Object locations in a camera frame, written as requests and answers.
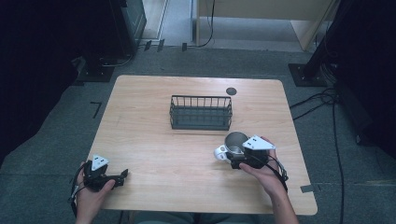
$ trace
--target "gray carpet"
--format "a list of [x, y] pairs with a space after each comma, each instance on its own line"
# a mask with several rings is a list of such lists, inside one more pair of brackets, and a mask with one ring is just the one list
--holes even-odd
[[[109, 83], [71, 86], [39, 133], [11, 152], [0, 171], [0, 223], [73, 223], [67, 203], [70, 179], [87, 159], [93, 138], [119, 75], [271, 78], [282, 81], [289, 104], [323, 91], [295, 87], [288, 63], [306, 63], [309, 53], [231, 49], [140, 49], [117, 67]], [[97, 105], [102, 102], [94, 119]], [[294, 117], [318, 105], [291, 110]], [[341, 105], [335, 107], [340, 159], [345, 178], [344, 223], [396, 223], [396, 160], [377, 147], [355, 144]], [[332, 134], [332, 107], [326, 105], [295, 121], [318, 213], [301, 223], [339, 223], [341, 179]], [[119, 211], [101, 211], [94, 223], [117, 223]], [[264, 216], [274, 223], [272, 216]]]

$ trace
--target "white controller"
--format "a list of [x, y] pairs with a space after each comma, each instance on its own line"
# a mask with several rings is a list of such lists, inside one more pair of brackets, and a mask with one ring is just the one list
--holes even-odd
[[227, 149], [225, 148], [225, 146], [216, 148], [214, 152], [215, 158], [219, 161], [228, 161], [227, 155], [225, 154], [226, 151]]

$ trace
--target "person's left hand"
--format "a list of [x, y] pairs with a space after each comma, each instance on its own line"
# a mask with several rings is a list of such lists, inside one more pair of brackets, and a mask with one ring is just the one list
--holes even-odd
[[[82, 169], [78, 174], [79, 188], [84, 188], [84, 176]], [[106, 182], [99, 192], [93, 192], [90, 189], [84, 188], [77, 194], [77, 219], [76, 224], [92, 223], [93, 219], [98, 214], [102, 207], [107, 194], [113, 189], [116, 181], [111, 179]]]

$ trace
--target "floor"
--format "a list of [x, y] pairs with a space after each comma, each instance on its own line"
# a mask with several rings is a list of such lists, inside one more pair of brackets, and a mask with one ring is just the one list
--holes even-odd
[[[143, 39], [153, 42], [164, 39], [165, 46], [195, 46], [195, 1], [144, 0], [148, 25]], [[201, 39], [204, 44], [210, 37], [210, 18], [201, 18]], [[308, 52], [313, 52], [326, 31], [327, 23], [318, 32]], [[260, 49], [303, 52], [290, 21], [265, 19], [214, 18], [213, 36], [205, 46], [212, 49]]]

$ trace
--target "black dot sticker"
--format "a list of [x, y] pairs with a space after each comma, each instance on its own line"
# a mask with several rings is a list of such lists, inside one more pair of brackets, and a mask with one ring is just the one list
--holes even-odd
[[236, 95], [236, 89], [233, 87], [227, 88], [226, 92], [229, 95]]

